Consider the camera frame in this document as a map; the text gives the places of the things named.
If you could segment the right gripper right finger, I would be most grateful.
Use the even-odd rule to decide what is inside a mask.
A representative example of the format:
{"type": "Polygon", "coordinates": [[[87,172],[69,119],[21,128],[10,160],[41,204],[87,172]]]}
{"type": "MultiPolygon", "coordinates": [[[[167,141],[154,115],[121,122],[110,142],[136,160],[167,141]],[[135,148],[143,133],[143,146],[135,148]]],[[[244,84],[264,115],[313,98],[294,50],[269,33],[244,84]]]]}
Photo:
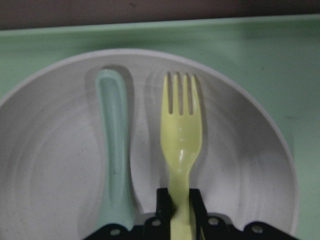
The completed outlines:
{"type": "Polygon", "coordinates": [[[208,223],[208,212],[199,189],[189,189],[189,201],[194,215],[195,239],[208,240],[206,227],[206,224],[208,223]]]}

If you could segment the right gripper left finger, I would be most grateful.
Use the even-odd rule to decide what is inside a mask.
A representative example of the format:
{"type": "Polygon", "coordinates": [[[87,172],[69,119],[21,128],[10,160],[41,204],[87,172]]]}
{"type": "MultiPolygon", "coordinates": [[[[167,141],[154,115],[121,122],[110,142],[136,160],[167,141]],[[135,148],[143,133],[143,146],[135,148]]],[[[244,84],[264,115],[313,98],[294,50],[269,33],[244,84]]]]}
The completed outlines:
{"type": "Polygon", "coordinates": [[[156,212],[155,212],[155,239],[171,239],[171,218],[173,206],[171,196],[167,188],[156,190],[156,212]]]}

